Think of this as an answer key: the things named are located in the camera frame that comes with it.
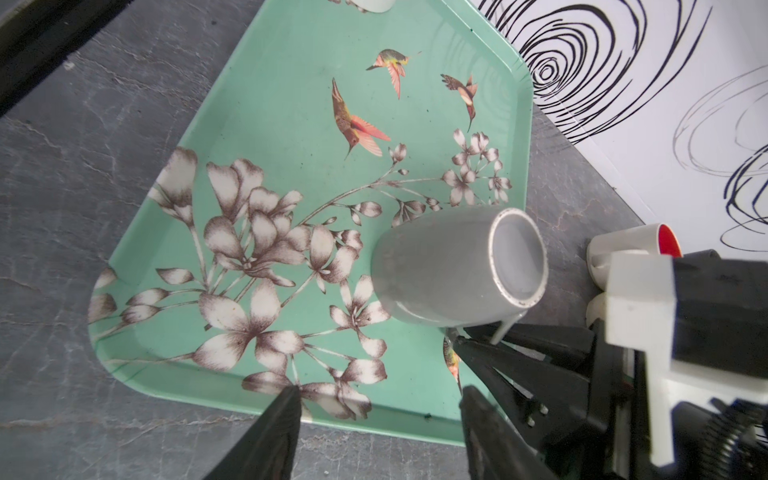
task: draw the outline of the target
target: hummingbird illustration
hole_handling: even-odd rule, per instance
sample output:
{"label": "hummingbird illustration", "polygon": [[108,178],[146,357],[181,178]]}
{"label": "hummingbird illustration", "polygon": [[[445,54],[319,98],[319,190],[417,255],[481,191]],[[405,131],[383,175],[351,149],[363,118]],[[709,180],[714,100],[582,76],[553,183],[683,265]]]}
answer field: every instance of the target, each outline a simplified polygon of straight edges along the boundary
{"label": "hummingbird illustration", "polygon": [[458,363],[461,361],[461,359],[458,357],[458,355],[456,355],[456,352],[453,351],[453,348],[451,347],[451,344],[447,338],[442,340],[442,358],[445,360],[445,366],[448,367],[448,371],[456,380],[456,383],[458,384],[458,393],[461,395],[462,381],[458,377]]}
{"label": "hummingbird illustration", "polygon": [[408,64],[410,57],[406,57],[399,51],[395,50],[381,50],[379,56],[376,57],[376,63],[366,68],[366,70],[373,70],[374,68],[387,67],[389,70],[389,76],[392,77],[392,86],[395,87],[397,92],[397,99],[400,99],[400,77],[406,76],[406,70],[403,66]]}
{"label": "hummingbird illustration", "polygon": [[381,138],[384,141],[389,141],[381,130],[374,127],[367,121],[352,115],[349,113],[349,109],[344,103],[344,99],[341,98],[339,93],[339,87],[336,86],[336,79],[333,79],[333,117],[336,119],[336,126],[339,127],[346,141],[349,142],[349,151],[346,153],[348,157],[352,152],[353,147],[357,144],[361,144],[363,148],[377,157],[382,156],[382,151],[379,145],[373,140],[373,137]]}
{"label": "hummingbird illustration", "polygon": [[462,100],[467,104],[467,112],[469,113],[469,127],[467,128],[467,132],[469,132],[469,129],[472,128],[472,120],[475,119],[475,102],[472,99],[478,91],[478,85],[472,83],[471,75],[469,75],[467,85],[464,85],[449,75],[441,74],[440,76],[442,77],[445,86],[448,87],[449,90],[458,90],[458,94],[462,96]]}

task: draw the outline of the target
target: mint green tray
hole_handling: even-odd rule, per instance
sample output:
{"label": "mint green tray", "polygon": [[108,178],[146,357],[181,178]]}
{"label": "mint green tray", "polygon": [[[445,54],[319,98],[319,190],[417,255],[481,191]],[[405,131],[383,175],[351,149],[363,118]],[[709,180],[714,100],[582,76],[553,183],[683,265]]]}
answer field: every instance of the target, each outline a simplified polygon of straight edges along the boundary
{"label": "mint green tray", "polygon": [[442,333],[388,319],[371,252],[452,203],[523,208],[531,108],[466,0],[268,0],[97,282],[98,358],[153,396],[261,413],[298,382],[306,421],[461,445]]}

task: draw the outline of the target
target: white cup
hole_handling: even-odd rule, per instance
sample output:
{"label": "white cup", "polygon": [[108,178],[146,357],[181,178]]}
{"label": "white cup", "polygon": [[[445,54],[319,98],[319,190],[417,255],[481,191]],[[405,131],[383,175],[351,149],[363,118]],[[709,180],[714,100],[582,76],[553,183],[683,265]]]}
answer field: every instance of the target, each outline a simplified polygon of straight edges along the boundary
{"label": "white cup", "polygon": [[460,207],[384,233],[371,274],[396,319],[438,327],[501,321],[503,336],[544,295],[547,253],[524,211]]}
{"label": "white cup", "polygon": [[611,254],[616,252],[683,256],[672,229],[663,223],[597,235],[587,246],[587,267],[594,284],[603,290],[608,283]]}
{"label": "white cup", "polygon": [[396,0],[353,0],[355,5],[373,13],[384,13],[395,4]]}

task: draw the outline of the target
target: countertop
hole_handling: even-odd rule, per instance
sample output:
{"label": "countertop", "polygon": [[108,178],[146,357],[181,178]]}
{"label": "countertop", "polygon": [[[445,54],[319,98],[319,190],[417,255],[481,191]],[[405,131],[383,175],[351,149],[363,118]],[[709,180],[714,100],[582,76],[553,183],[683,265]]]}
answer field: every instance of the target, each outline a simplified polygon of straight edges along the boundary
{"label": "countertop", "polygon": [[[135,0],[0,118],[3,477],[202,478],[253,423],[123,386],[96,360],[85,312],[260,4]],[[597,294],[588,239],[640,221],[538,109],[527,210],[551,272],[526,321],[583,323]],[[464,480],[466,469],[458,447],[303,425],[293,477]]]}

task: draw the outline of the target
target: gray mug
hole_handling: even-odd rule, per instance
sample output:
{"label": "gray mug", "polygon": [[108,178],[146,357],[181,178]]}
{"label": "gray mug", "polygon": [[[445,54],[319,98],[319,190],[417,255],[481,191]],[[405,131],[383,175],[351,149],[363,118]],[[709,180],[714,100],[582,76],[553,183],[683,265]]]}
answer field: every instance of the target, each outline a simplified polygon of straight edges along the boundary
{"label": "gray mug", "polygon": [[396,319],[438,327],[501,321],[498,342],[544,295],[547,253],[524,211],[459,207],[384,233],[371,275]]}

